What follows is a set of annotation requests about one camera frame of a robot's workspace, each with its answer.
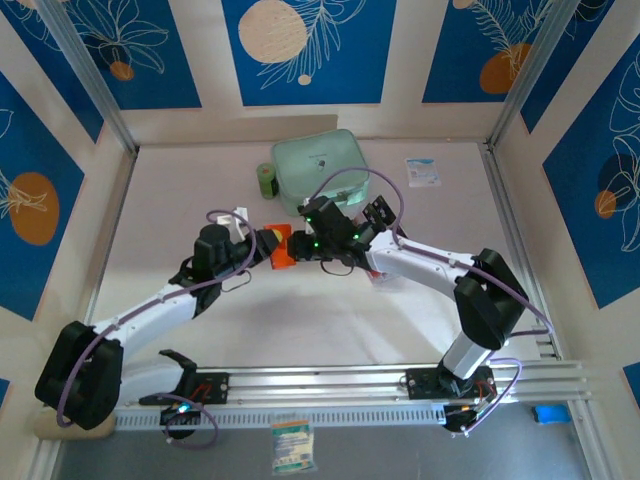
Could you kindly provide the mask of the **orange card holder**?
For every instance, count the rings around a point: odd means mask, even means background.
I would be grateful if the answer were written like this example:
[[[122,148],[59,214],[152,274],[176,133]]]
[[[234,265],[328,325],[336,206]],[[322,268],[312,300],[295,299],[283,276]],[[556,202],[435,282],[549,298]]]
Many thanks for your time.
[[[272,230],[279,239],[276,251],[271,255],[271,266],[274,270],[285,269],[296,264],[296,261],[289,256],[287,241],[292,235],[290,224],[268,224],[266,229]]]

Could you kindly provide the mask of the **green cylinder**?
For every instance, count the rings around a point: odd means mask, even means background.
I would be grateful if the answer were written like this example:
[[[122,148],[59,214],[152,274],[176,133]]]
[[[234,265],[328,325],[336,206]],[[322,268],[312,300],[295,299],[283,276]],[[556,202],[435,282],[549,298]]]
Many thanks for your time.
[[[273,199],[278,195],[278,182],[275,166],[270,162],[264,162],[257,166],[256,176],[259,190],[264,199]]]

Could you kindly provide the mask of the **mint green zip pouch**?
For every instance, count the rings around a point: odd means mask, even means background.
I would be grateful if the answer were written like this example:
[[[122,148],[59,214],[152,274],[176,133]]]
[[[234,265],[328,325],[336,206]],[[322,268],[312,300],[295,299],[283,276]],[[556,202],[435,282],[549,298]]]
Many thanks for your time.
[[[276,143],[271,161],[282,206],[289,216],[314,192],[342,209],[368,197],[369,173],[359,143],[346,129]]]

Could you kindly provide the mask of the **white blue sachet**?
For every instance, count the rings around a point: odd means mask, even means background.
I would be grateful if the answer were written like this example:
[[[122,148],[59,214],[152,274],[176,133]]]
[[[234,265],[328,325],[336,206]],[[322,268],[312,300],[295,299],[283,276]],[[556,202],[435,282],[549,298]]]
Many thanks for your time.
[[[436,162],[432,158],[409,158],[406,160],[410,188],[437,187],[441,185]]]

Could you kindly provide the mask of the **green white plastic packet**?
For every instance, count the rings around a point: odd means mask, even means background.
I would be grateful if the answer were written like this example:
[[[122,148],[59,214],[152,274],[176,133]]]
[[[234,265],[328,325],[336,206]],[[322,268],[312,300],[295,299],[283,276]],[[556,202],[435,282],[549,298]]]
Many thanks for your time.
[[[314,430],[307,420],[273,424],[273,474],[290,475],[314,470],[314,439]]]

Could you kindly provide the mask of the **beige foam pad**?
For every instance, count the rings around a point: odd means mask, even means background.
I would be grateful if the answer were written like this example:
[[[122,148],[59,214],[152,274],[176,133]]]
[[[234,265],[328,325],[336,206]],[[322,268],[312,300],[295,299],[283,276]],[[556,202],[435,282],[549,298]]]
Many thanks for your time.
[[[41,440],[97,440],[110,436],[116,425],[116,417],[110,414],[97,427],[89,430],[77,425],[62,428],[57,424],[56,413],[53,410],[40,412],[33,424],[35,436]]]

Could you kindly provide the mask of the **blue sponge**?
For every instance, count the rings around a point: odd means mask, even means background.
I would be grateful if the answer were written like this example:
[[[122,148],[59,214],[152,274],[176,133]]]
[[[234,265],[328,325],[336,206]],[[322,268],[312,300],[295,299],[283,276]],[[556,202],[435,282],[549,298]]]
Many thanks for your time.
[[[568,424],[571,422],[569,409],[563,404],[536,405],[532,408],[534,421],[540,425]]]

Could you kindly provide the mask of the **aluminium side rail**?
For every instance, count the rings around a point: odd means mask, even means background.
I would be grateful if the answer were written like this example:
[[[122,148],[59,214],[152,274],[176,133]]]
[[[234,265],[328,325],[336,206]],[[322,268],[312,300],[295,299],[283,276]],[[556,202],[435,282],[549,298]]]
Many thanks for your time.
[[[127,154],[118,162],[114,180],[109,185],[108,196],[97,216],[97,233],[83,286],[79,293],[78,307],[74,320],[86,325],[91,323],[103,283],[106,266],[112,250],[116,230],[122,215],[124,203],[131,183],[138,151],[130,157]]]
[[[516,210],[514,209],[507,184],[500,171],[497,158],[486,143],[481,143],[479,149],[498,214],[503,225],[514,269],[517,271],[520,283],[528,294],[530,301],[550,320],[551,314],[549,313],[541,284],[536,278],[532,268],[524,237],[518,224]]]

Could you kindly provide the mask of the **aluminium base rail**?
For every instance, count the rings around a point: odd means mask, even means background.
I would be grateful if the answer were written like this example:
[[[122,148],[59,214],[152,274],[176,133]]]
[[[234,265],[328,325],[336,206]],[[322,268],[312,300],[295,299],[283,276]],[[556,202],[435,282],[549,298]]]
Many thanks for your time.
[[[409,364],[266,368],[200,368],[205,373],[229,374],[226,406],[316,407],[393,405],[410,402],[404,374]],[[588,371],[575,361],[493,362],[494,386],[502,392],[516,375],[519,380],[504,402],[587,400],[592,397]],[[136,405],[155,388],[180,377],[170,360],[136,362],[125,369],[116,405]]]

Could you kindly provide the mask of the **black electronics bracket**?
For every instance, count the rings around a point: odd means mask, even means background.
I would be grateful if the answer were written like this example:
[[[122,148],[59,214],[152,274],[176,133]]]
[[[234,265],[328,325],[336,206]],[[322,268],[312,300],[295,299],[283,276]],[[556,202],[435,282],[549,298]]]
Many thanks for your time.
[[[196,425],[201,414],[187,403],[174,404],[161,412],[160,425],[165,436],[170,440],[184,440],[194,433],[194,430],[180,429],[180,426]]]
[[[445,406],[444,428],[453,436],[468,437],[493,410],[489,404]]]

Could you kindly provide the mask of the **aluminium frame post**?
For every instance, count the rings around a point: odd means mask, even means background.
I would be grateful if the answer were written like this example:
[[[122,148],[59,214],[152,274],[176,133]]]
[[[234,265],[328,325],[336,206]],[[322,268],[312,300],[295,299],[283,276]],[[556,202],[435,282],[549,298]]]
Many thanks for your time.
[[[120,142],[128,157],[135,160],[139,146],[129,132],[115,98],[64,7],[58,0],[33,1],[45,26],[56,41],[92,103]]]
[[[580,0],[553,0],[549,17],[542,23],[524,65],[508,92],[500,114],[485,141],[489,152],[495,152],[515,117],[520,113],[567,25],[576,13],[579,3]]]

